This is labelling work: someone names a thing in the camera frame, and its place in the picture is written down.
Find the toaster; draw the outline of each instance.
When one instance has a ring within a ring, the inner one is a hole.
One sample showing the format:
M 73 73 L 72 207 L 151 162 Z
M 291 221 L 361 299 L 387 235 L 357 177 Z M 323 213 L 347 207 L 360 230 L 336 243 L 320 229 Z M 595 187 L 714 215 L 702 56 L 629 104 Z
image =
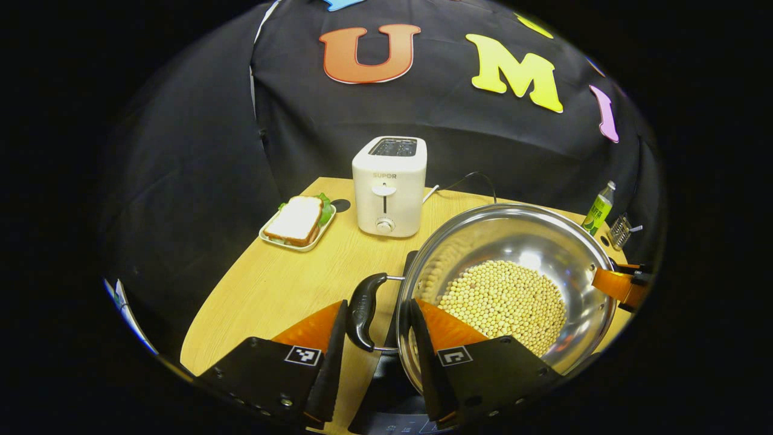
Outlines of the toaster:
M 406 136 L 379 136 L 352 160 L 357 224 L 364 232 L 408 237 L 419 231 L 427 143 Z

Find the small black hole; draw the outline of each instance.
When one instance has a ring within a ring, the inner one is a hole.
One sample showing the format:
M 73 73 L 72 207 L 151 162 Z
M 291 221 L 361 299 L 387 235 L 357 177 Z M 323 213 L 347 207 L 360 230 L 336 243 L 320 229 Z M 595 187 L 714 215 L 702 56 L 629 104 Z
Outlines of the small black hole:
M 483 399 L 481 399 L 481 396 L 473 396 L 465 400 L 466 406 L 478 406 L 481 403 L 483 403 Z
M 352 203 L 350 203 L 348 200 L 334 200 L 330 201 L 330 204 L 335 207 L 336 213 L 347 211 L 349 207 L 352 206 Z

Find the black handle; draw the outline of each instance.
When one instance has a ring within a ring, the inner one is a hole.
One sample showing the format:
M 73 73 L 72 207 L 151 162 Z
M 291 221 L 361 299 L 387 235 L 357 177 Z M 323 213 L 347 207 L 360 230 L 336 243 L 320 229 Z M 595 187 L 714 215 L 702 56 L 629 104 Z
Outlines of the black handle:
M 376 313 L 376 290 L 387 281 L 386 273 L 368 276 L 354 289 L 346 311 L 346 335 L 360 349 L 372 352 L 376 345 L 370 339 L 370 322 Z

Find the yellow letter m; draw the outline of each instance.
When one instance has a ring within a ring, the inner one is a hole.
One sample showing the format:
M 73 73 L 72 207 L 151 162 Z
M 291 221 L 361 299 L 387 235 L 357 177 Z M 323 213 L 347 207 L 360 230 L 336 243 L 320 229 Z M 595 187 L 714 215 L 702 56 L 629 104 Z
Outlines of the yellow letter m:
M 507 85 L 499 79 L 499 71 L 505 75 L 512 92 L 521 98 L 529 85 L 534 82 L 534 90 L 529 93 L 534 104 L 561 113 L 564 106 L 558 101 L 556 81 L 553 70 L 556 68 L 547 59 L 534 53 L 527 53 L 523 62 L 515 57 L 496 39 L 468 34 L 466 38 L 478 47 L 480 74 L 472 78 L 472 85 L 478 89 L 504 94 Z

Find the toaster lever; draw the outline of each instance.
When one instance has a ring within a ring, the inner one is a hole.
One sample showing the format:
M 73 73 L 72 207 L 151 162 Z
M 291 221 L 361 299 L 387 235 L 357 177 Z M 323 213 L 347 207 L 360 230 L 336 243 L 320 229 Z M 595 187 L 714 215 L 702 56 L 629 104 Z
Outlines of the toaster lever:
M 388 197 L 391 194 L 397 192 L 396 187 L 388 187 L 388 186 L 373 186 L 373 189 L 371 190 L 380 197 Z

